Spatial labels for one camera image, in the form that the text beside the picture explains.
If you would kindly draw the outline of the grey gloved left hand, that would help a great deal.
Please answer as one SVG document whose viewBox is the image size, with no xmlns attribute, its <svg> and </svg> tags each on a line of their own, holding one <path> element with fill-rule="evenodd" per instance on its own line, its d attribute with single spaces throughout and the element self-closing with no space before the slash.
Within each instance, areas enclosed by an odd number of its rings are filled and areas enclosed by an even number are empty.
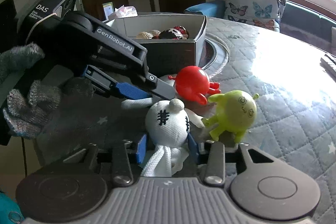
<svg viewBox="0 0 336 224">
<path fill-rule="evenodd" d="M 11 73 L 31 69 L 44 57 L 41 47 L 34 43 L 1 53 L 1 83 Z M 33 79 L 27 87 L 26 96 L 20 89 L 12 88 L 6 96 L 7 106 L 2 110 L 10 135 L 25 139 L 35 139 L 42 132 L 64 96 L 92 98 L 95 91 L 91 81 L 82 77 L 73 77 L 59 86 L 44 85 L 41 80 Z"/>
</svg>

